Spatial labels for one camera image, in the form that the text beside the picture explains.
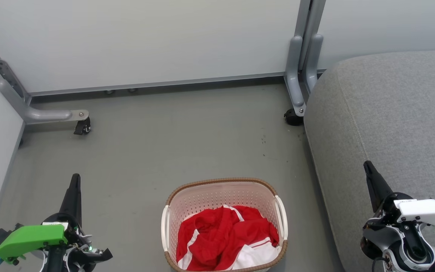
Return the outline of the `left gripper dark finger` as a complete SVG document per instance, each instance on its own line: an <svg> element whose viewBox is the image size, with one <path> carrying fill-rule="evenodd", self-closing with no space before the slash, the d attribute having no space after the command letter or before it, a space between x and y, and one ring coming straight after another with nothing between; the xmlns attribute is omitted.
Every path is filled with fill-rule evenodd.
<svg viewBox="0 0 435 272"><path fill-rule="evenodd" d="M74 222L81 227L82 225L82 195L81 177L75 173L71 177L71 182L63 198L60 213L65 213L73 218Z"/></svg>

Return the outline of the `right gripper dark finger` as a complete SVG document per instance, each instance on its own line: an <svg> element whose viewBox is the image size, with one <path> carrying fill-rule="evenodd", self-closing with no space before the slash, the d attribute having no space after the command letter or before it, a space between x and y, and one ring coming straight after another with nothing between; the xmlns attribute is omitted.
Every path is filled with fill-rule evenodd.
<svg viewBox="0 0 435 272"><path fill-rule="evenodd" d="M381 203L387 196L393 193L390 186L387 184L380 172L371 161L364 162L364 170L366 174L366 182L369 192L369 198L373 212L377 212Z"/></svg>

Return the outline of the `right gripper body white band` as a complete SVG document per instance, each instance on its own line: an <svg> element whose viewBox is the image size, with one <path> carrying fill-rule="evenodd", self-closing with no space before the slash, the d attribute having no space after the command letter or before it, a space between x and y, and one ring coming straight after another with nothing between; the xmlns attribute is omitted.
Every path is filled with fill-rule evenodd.
<svg viewBox="0 0 435 272"><path fill-rule="evenodd" d="M418 200L405 193L390 194L372 218L373 230L387 227L399 235L419 235L424 227L435 227L435 199Z"/></svg>

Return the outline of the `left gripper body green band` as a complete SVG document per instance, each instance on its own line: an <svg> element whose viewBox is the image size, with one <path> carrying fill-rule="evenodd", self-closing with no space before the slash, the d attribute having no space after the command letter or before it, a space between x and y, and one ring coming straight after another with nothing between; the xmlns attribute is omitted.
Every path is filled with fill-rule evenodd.
<svg viewBox="0 0 435 272"><path fill-rule="evenodd" d="M65 213L57 212L38 225L0 229L0 265L7 262L17 266L26 254L40 251L41 272L88 272L87 249L89 241L81 227Z"/></svg>

